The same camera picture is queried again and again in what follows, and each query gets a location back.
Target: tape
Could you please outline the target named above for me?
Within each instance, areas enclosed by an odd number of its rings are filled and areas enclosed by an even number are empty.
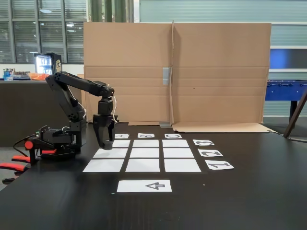
[[[163,68],[163,85],[168,85],[169,67]]]

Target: refrigerator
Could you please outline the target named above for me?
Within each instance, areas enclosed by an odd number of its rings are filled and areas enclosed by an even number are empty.
[[[62,71],[60,54],[34,54],[36,73],[55,74]]]

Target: wire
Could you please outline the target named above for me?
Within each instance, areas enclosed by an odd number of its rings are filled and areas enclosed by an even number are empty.
[[[30,135],[30,136],[27,136],[27,137],[24,138],[24,139],[21,139],[21,140],[17,141],[17,142],[13,145],[13,149],[15,149],[17,152],[20,152],[22,155],[24,155],[25,157],[27,157],[27,155],[26,155],[24,152],[20,151],[20,150],[17,149],[15,146],[16,146],[17,144],[19,144],[20,142],[22,142],[22,141],[24,141],[24,140],[27,140],[28,138],[33,137],[33,136],[36,137],[36,134],[32,134],[32,135]]]
[[[117,108],[117,101],[116,101],[116,97],[115,96],[110,96],[109,98],[114,98],[114,101],[115,101],[115,108],[114,108],[114,112],[113,112],[113,120],[115,123],[117,123],[117,120],[115,119],[115,111],[116,111],[116,108]]]
[[[37,153],[38,153],[38,150],[39,150],[39,149],[36,150],[36,156],[37,156],[37,157],[40,157],[41,155],[38,156],[38,154],[37,154]]]
[[[81,105],[81,107],[82,107],[82,109],[84,110],[83,118],[85,118],[85,117],[86,117],[86,109],[83,107],[83,105]]]
[[[69,127],[67,127],[67,126],[64,126],[63,128],[62,128],[62,132],[64,133],[64,128],[68,128],[68,129],[70,129]]]

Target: blue foosball table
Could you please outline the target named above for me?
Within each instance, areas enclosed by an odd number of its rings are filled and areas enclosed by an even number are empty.
[[[306,80],[268,80],[266,101],[291,101],[290,118],[307,89]]]

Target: printed arrow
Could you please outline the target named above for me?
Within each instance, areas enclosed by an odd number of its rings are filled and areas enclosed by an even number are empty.
[[[156,183],[153,183],[153,184],[148,184],[148,185],[146,185],[146,187],[149,187],[149,188],[153,188],[153,189],[159,190],[159,187],[160,187],[160,188],[164,188],[164,187],[165,187],[165,184],[159,184],[159,182],[156,182]]]
[[[223,165],[223,166],[230,166],[229,164],[227,164],[227,163],[224,163],[224,164],[208,164],[208,165],[210,165],[210,166],[213,166],[214,168],[218,168],[218,166],[217,165]]]

